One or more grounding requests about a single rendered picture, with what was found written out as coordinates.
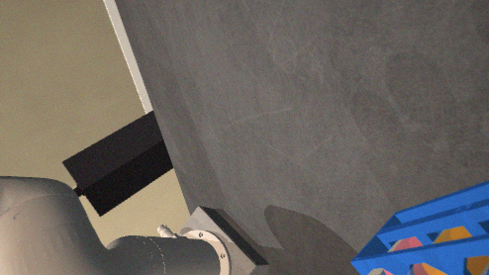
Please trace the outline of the blue tube rack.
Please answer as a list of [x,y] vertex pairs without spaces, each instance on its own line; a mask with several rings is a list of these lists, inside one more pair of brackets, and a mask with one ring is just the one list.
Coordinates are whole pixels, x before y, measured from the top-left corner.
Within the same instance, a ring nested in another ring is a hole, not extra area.
[[[462,226],[472,237],[431,244],[442,230]],[[414,236],[423,246],[388,252]],[[446,275],[472,275],[467,257],[483,255],[489,256],[489,181],[396,212],[354,257],[354,268],[360,275],[377,268],[406,275],[426,263]]]

